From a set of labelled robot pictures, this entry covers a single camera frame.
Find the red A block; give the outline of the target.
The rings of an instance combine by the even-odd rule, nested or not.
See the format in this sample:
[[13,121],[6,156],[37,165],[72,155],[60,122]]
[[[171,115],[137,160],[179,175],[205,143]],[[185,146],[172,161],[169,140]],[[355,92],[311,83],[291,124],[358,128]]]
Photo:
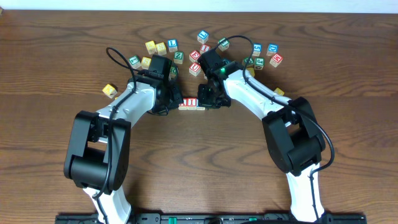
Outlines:
[[178,105],[178,109],[179,110],[187,110],[187,99],[186,98],[184,98],[183,102]]

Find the blue 2 block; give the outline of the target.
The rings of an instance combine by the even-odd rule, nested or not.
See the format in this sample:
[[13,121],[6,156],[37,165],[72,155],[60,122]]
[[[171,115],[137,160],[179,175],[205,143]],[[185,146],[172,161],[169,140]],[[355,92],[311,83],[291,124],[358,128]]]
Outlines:
[[205,107],[203,107],[203,106],[201,106],[200,105],[200,102],[199,102],[199,99],[197,99],[197,107],[196,107],[196,110],[206,110],[206,108]]

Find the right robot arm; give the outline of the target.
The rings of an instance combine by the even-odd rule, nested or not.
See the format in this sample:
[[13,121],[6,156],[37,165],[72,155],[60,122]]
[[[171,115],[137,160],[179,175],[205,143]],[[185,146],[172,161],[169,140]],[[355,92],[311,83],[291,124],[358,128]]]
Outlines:
[[301,222],[318,221],[325,212],[317,174],[325,140],[309,102],[275,93],[240,63],[222,60],[215,50],[202,54],[198,63],[208,80],[198,87],[200,104],[219,108],[236,100],[255,114],[262,122],[271,159],[287,176],[291,214]]

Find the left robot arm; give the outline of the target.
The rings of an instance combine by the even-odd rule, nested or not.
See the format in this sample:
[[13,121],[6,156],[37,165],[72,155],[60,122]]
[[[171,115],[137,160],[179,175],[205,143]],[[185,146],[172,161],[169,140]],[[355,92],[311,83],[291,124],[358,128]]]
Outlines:
[[155,55],[135,73],[126,90],[108,106],[79,112],[74,119],[64,175],[88,194],[97,212],[59,215],[56,223],[127,223],[132,207],[122,184],[129,164],[131,129],[146,112],[167,115],[182,103],[170,70],[174,63]]

